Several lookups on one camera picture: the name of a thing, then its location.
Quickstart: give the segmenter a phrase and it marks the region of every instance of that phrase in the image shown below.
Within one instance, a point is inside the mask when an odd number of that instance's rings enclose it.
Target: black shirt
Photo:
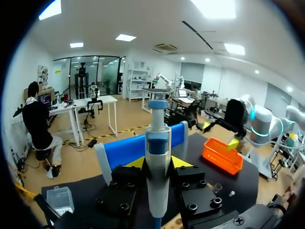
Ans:
[[[36,149],[47,148],[53,140],[52,135],[48,132],[48,108],[42,102],[35,101],[24,106],[22,117],[25,126],[32,136],[34,147]]]

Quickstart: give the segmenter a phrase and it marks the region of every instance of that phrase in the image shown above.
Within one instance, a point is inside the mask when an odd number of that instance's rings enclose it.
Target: yellow black hazard tape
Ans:
[[[119,131],[118,134],[126,133],[126,132],[132,132],[134,136],[137,136],[137,134],[134,132],[134,130],[142,129],[142,128],[146,128],[146,127],[148,127],[148,126],[147,125],[141,125],[141,126],[137,126],[135,128]],[[97,139],[97,138],[102,138],[102,137],[110,137],[110,136],[114,136],[114,135],[115,134],[101,135],[101,136],[98,136],[98,137],[91,137],[91,138],[85,139],[85,140],[92,140],[92,139]]]

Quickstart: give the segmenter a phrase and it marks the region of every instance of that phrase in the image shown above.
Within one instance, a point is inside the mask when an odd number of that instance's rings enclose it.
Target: air conditioner vent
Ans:
[[[171,44],[157,44],[155,45],[156,49],[159,49],[161,51],[168,51],[168,52],[175,52],[177,51],[177,47],[171,45]]]

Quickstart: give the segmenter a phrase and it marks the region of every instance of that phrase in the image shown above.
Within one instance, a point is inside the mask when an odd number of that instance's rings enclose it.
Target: clear plastic box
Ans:
[[[54,189],[47,190],[47,202],[56,211],[74,211],[72,195],[68,187],[56,186]]]

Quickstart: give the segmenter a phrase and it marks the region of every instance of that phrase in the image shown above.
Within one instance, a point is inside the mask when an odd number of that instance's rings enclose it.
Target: poster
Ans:
[[[48,87],[48,67],[38,65],[37,82],[41,85],[42,89],[46,89]]]

